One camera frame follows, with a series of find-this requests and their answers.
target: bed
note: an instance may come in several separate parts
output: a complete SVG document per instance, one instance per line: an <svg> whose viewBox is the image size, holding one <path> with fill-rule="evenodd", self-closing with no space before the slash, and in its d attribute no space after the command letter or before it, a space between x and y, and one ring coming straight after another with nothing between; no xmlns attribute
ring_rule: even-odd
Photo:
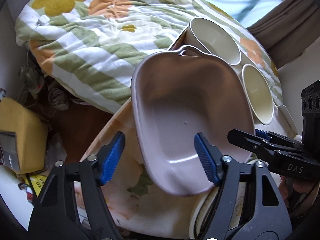
<svg viewBox="0 0 320 240"><path fill-rule="evenodd" d="M42 15L48 24L39 24ZM30 0L15 30L17 43L29 47L44 72L73 95L115 113L130 97L135 66L166 50L193 17L224 28L264 73L275 103L282 102L276 67L263 47L204 0Z"/></svg>

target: wooden floor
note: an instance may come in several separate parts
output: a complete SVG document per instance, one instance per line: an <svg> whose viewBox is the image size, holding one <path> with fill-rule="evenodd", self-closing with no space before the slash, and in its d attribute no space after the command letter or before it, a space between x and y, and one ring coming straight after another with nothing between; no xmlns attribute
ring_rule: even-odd
<svg viewBox="0 0 320 240"><path fill-rule="evenodd" d="M55 112L49 103L36 104L30 110L50 121L54 131L61 135L67 152L66 163L78 162L97 134L112 117L94 106L70 103L66 111Z"/></svg>

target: bolt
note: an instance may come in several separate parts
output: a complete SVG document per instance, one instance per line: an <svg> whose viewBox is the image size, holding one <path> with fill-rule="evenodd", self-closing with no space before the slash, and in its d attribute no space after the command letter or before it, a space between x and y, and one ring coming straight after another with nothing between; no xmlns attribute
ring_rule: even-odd
<svg viewBox="0 0 320 240"><path fill-rule="evenodd" d="M61 167L63 165L63 161L57 161L55 166L56 167Z"/></svg>
<svg viewBox="0 0 320 240"><path fill-rule="evenodd" d="M229 163L232 161L232 158L228 155L224 155L224 156L222 156L222 160Z"/></svg>
<svg viewBox="0 0 320 240"><path fill-rule="evenodd" d="M264 163L263 162L256 162L256 165L259 167L259 168L262 168L264 167Z"/></svg>
<svg viewBox="0 0 320 240"><path fill-rule="evenodd" d="M88 157L88 161L89 161L89 162L93 162L93 161L95 161L96 159L97 159L97 156L94 155L94 154L92 154L92 155L90 155L90 156Z"/></svg>

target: floral comforter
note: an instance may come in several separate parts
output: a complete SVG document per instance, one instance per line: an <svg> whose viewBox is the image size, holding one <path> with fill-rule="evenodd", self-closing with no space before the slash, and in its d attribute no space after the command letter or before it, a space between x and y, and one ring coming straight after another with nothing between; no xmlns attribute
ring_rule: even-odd
<svg viewBox="0 0 320 240"><path fill-rule="evenodd" d="M50 19L38 23L42 15ZM75 96L115 113L130 97L136 65L166 50L194 17L214 21L269 81L282 102L274 63L232 17L204 0L31 0L15 26L41 68Z"/></svg>

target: wall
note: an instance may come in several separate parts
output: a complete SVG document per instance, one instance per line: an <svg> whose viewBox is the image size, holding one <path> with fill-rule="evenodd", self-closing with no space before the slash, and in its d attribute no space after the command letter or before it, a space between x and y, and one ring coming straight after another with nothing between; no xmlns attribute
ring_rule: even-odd
<svg viewBox="0 0 320 240"><path fill-rule="evenodd" d="M284 104L302 134L301 90L320 79L320 37L301 56L279 69Z"/></svg>
<svg viewBox="0 0 320 240"><path fill-rule="evenodd" d="M18 71L26 58L27 49L16 44L14 22L5 4L0 12L0 87L11 98L16 99L23 87Z"/></svg>

